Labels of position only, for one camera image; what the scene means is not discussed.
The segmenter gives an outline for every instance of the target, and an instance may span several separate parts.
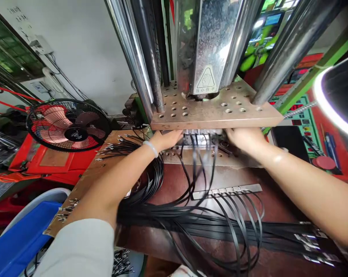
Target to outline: work surface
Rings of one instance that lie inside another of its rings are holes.
[[[117,143],[118,135],[130,133],[131,131],[113,131],[107,138],[106,143]],[[121,157],[106,159],[104,161],[93,161],[80,181],[71,192],[69,199],[80,199],[86,193],[93,181],[103,172],[111,168],[121,160]],[[200,178],[198,186],[203,186]],[[235,168],[216,167],[213,188],[233,187],[260,183],[263,192],[258,193],[265,206],[264,222],[297,222],[306,221],[305,216],[290,202],[285,194],[279,189],[272,178],[264,169],[260,168]],[[188,187],[188,183],[181,165],[165,164],[164,180],[160,190],[150,199],[153,204],[164,204],[177,199]],[[258,209],[261,204],[251,195]],[[213,199],[206,200],[206,206],[219,211],[218,205]],[[62,228],[62,223],[54,219],[46,230],[46,234],[55,236]],[[213,256],[229,260],[235,257],[234,244],[230,242],[205,239],[196,237],[201,246]],[[123,227],[117,242],[118,246],[142,252],[160,259],[180,263],[170,244],[167,234],[160,229],[150,227]],[[251,276],[340,276],[343,273],[337,268],[327,265],[318,265],[300,258],[279,252],[271,252],[261,249],[260,259],[257,266],[250,272]]]

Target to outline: fan guard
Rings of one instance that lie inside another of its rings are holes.
[[[55,99],[30,108],[27,129],[40,144],[63,152],[101,146],[110,122],[96,107],[74,99]]]

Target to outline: blue bin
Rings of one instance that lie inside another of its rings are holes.
[[[18,277],[51,238],[43,235],[62,203],[44,201],[0,237],[0,277]]]

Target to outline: white bracelet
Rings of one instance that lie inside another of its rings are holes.
[[[157,150],[156,150],[156,148],[153,146],[152,143],[150,143],[148,140],[145,140],[145,141],[143,142],[143,144],[147,144],[147,145],[152,149],[152,151],[155,153],[155,158],[158,158]]]

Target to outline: sticker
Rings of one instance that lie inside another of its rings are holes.
[[[207,65],[195,87],[195,94],[216,92],[216,84],[212,72],[212,65]]]

